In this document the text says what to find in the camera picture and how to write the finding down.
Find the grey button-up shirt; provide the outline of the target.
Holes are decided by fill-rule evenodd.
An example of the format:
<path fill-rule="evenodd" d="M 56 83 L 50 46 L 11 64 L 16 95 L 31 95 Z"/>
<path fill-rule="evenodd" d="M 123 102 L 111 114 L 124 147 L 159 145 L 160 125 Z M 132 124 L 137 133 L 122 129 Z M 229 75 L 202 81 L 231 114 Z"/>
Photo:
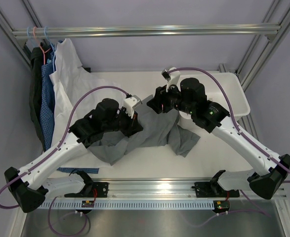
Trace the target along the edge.
<path fill-rule="evenodd" d="M 136 107 L 142 131 L 129 138 L 119 131 L 105 133 L 102 140 L 93 143 L 88 150 L 109 165 L 114 165 L 137 148 L 165 145 L 169 145 L 176 155 L 186 157 L 198 143 L 200 136 L 178 125 L 180 114 L 177 110 L 156 114 L 146 105 L 151 99 L 153 95 Z"/>

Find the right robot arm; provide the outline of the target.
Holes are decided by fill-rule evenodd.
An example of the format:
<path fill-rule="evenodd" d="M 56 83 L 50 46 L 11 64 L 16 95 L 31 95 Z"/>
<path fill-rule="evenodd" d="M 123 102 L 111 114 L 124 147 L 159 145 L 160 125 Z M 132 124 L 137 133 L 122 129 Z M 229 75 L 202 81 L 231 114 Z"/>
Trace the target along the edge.
<path fill-rule="evenodd" d="M 271 151 L 238 126 L 230 112 L 207 99 L 204 85 L 196 78 L 186 78 L 180 86 L 156 88 L 147 106 L 157 114 L 178 110 L 190 115 L 196 126 L 224 141 L 251 165 L 247 171 L 218 171 L 209 182 L 215 196 L 251 190 L 263 199 L 271 199 L 289 173 L 290 155 Z"/>

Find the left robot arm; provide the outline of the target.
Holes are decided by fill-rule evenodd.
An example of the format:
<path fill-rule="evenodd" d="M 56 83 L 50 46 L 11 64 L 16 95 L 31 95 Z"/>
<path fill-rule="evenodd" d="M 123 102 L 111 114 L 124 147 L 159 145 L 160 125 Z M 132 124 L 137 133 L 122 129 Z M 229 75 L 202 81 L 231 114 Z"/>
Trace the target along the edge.
<path fill-rule="evenodd" d="M 51 178 L 51 174 L 70 159 L 87 151 L 87 148 L 108 132 L 121 132 L 130 137 L 143 130 L 134 110 L 140 99 L 130 96 L 123 106 L 114 99 L 103 99 L 95 109 L 66 129 L 61 141 L 26 166 L 10 167 L 4 173 L 8 189 L 23 212 L 40 207 L 47 198 L 64 196 L 84 198 L 93 194 L 94 181 L 84 171 L 75 171 L 64 178 Z"/>

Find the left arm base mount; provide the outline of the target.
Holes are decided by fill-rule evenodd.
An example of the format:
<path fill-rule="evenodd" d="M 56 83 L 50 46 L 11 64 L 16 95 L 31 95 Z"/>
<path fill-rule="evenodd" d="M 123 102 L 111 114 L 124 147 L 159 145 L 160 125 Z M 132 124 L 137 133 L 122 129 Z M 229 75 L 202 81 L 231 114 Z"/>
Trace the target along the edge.
<path fill-rule="evenodd" d="M 106 198 L 108 196 L 108 182 L 95 182 L 93 181 L 90 176 L 81 170 L 74 170 L 72 171 L 69 176 L 72 177 L 74 175 L 78 175 L 80 178 L 83 179 L 84 186 L 83 188 L 76 193 L 68 193 L 65 194 L 64 197 L 66 198 Z"/>

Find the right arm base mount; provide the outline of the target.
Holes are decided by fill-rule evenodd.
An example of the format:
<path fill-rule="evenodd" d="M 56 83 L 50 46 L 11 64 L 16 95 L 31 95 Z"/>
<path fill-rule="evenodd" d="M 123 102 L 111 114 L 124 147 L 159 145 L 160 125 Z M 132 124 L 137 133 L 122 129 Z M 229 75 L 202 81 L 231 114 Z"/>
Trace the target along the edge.
<path fill-rule="evenodd" d="M 238 198 L 240 193 L 238 190 L 226 191 L 218 184 L 218 179 L 226 170 L 218 171 L 209 181 L 197 181 L 191 187 L 194 189 L 197 198 L 226 198 L 229 194 L 230 198 Z"/>

